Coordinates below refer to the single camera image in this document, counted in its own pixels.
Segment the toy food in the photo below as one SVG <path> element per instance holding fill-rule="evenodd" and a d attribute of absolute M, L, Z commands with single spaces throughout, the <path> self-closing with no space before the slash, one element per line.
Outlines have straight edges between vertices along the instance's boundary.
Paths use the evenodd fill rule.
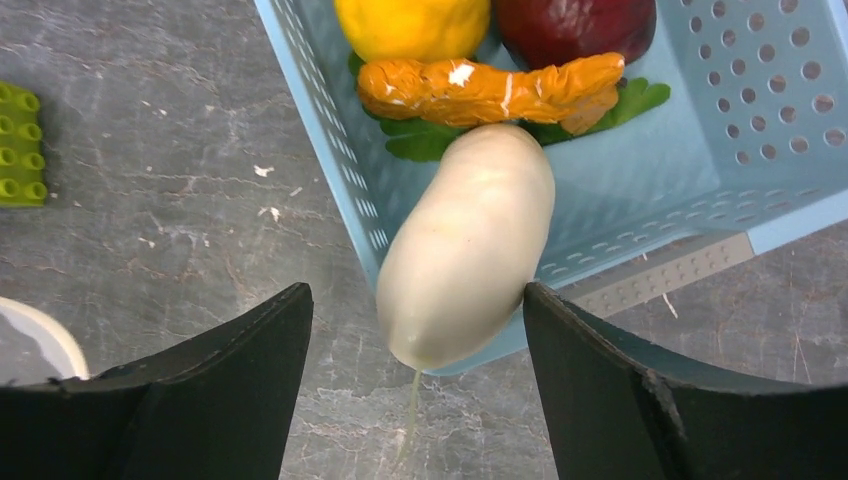
<path fill-rule="evenodd" d="M 656 0 L 494 0 L 503 43 L 538 69 L 618 52 L 630 64 L 654 39 Z"/>
<path fill-rule="evenodd" d="M 359 70 L 357 92 L 380 117 L 470 127 L 524 119 L 588 130 L 618 102 L 624 58 L 606 53 L 561 67 L 508 72 L 465 59 L 381 60 Z"/>
<path fill-rule="evenodd" d="M 491 19 L 490 0 L 335 0 L 335 8 L 342 32 L 365 61 L 469 57 Z"/>
<path fill-rule="evenodd" d="M 377 319 L 400 362 L 438 369 L 503 329 L 536 272 L 554 197 L 548 158 L 521 127 L 478 127 L 448 147 L 377 278 Z"/>

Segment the red toy apple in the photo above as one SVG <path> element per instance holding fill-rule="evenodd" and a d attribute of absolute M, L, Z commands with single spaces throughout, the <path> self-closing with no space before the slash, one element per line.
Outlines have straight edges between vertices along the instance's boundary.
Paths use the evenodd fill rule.
<path fill-rule="evenodd" d="M 494 0 L 503 43 L 530 69 L 607 52 L 631 63 L 654 40 L 656 0 Z"/>

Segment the gray marble countertop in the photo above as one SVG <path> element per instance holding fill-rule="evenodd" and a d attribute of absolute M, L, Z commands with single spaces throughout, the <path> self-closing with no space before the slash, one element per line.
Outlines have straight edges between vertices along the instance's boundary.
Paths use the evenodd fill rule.
<path fill-rule="evenodd" d="M 53 193 L 0 211 L 0 295 L 55 316 L 97 373 L 308 282 L 285 477 L 388 478 L 413 373 L 252 2 L 6 0 L 0 79 L 43 101 Z M 610 321 L 734 370 L 848 381 L 846 287 L 842 224 L 670 294 L 677 318 L 657 299 Z M 556 478 L 526 352 L 425 378 L 419 421 L 415 478 Z"/>

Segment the daikon radish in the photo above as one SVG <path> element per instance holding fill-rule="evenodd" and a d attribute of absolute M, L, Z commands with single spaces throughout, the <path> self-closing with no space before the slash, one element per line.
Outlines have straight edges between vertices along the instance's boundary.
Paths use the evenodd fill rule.
<path fill-rule="evenodd" d="M 503 329 L 536 272 L 554 190 L 545 152 L 517 126 L 478 127 L 448 147 L 377 279 L 377 318 L 400 362 L 442 368 Z"/>

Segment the white container lid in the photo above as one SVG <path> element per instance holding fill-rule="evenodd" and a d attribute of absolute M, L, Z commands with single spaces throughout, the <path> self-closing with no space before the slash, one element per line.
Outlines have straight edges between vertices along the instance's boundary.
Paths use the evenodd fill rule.
<path fill-rule="evenodd" d="M 49 377 L 89 378 L 79 344 L 49 315 L 0 297 L 0 382 L 27 385 Z"/>

